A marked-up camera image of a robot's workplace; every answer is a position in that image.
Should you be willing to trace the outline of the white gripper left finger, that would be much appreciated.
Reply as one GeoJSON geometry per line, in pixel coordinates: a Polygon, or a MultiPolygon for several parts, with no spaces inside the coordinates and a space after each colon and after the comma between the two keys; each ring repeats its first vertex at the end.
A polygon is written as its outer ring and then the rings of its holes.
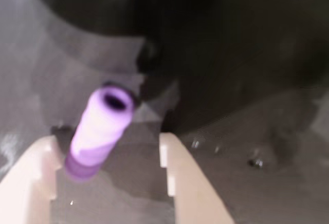
{"type": "Polygon", "coordinates": [[[1,181],[1,223],[50,223],[62,164],[55,136],[35,141],[1,181]]]}

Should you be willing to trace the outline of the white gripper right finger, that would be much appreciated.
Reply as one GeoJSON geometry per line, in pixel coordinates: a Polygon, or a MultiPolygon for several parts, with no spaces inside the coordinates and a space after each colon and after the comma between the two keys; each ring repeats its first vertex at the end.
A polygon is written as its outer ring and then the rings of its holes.
{"type": "Polygon", "coordinates": [[[193,156],[173,133],[159,135],[160,166],[167,170],[168,196],[173,197],[175,223],[234,223],[193,156]]]}

